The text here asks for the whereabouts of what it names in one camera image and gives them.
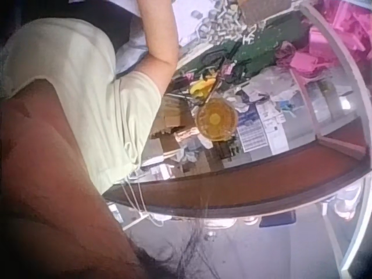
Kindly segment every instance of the woman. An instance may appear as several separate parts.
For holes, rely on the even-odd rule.
[[[140,165],[177,64],[171,0],[137,1],[149,53],[119,80],[112,43],[81,20],[36,20],[2,50],[2,245],[27,274],[169,275],[134,247],[101,197]]]

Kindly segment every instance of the gray floor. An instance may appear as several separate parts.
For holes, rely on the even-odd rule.
[[[118,206],[125,223],[136,213]],[[259,228],[241,220],[213,239],[202,237],[189,269],[197,278],[213,278],[203,260],[221,279],[314,279],[339,278],[324,222],[315,205],[297,210],[294,225]],[[154,257],[165,259],[182,254],[194,221],[167,221],[162,228],[144,220],[127,232]]]

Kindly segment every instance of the pile of white pieces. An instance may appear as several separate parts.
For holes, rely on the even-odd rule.
[[[202,18],[197,10],[191,16]],[[227,41],[238,41],[247,32],[241,9],[236,0],[216,0],[214,9],[209,12],[199,26],[196,34],[200,41],[220,45]]]

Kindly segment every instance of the skin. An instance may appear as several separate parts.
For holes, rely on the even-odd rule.
[[[149,54],[136,70],[164,94],[178,54],[171,0],[138,0],[138,5]],[[146,277],[93,186],[56,91],[45,80],[1,103],[0,207],[6,241],[38,272]]]

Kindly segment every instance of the green surface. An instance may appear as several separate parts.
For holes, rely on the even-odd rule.
[[[274,63],[275,49],[279,47],[283,41],[294,42],[301,39],[306,34],[307,29],[301,24],[299,13],[292,12],[288,15],[271,20],[262,31],[257,30],[255,33],[255,42],[251,45],[242,46],[233,59],[238,62],[251,59],[252,61],[246,68],[250,73],[257,73],[266,66]],[[235,42],[229,41],[223,45],[214,46],[201,56],[190,61],[183,67],[183,70],[191,71],[193,69],[203,68],[201,57],[219,49],[226,49],[229,52],[234,44]]]

